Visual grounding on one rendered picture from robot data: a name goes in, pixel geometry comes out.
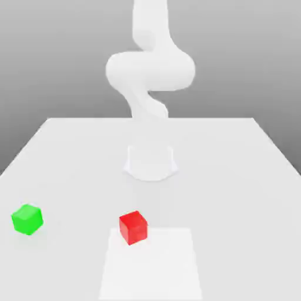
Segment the small red cube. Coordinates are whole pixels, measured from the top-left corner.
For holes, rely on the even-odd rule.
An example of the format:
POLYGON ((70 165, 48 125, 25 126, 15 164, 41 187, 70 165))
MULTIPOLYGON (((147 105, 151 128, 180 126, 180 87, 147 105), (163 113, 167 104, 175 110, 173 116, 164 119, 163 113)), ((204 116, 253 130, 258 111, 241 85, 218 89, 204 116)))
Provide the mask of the small red cube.
POLYGON ((128 245, 148 237, 148 223, 138 210, 119 217, 119 230, 128 245))

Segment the small green cube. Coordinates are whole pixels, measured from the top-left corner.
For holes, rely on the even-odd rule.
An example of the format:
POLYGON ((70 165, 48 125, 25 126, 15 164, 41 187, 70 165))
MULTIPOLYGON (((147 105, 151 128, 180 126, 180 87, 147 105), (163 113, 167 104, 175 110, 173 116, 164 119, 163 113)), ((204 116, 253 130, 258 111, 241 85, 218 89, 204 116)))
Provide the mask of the small green cube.
POLYGON ((14 229, 25 235, 32 235, 44 223, 42 211, 39 207, 30 204, 22 205, 11 214, 14 229))

